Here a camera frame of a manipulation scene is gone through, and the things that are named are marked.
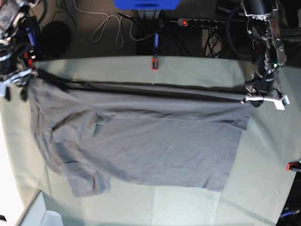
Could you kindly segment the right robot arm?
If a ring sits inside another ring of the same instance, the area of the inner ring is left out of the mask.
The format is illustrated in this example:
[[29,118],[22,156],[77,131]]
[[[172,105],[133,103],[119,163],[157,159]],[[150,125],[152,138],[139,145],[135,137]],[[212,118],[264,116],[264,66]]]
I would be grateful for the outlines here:
[[[43,3],[38,19],[30,10]],[[0,96],[10,101],[10,86],[21,88],[21,99],[28,96],[30,80],[37,76],[37,37],[47,12],[45,0],[7,0],[0,8]]]

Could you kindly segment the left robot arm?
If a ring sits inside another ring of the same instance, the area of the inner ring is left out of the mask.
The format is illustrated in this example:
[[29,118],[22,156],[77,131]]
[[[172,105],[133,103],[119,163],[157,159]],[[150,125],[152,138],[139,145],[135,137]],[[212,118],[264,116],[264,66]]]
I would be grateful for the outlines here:
[[257,69],[251,80],[245,82],[247,95],[242,101],[259,107],[263,102],[272,102],[277,110],[285,110],[289,98],[281,90],[279,68],[286,63],[284,44],[281,40],[278,4],[275,0],[241,1],[248,18],[247,32],[257,52]]

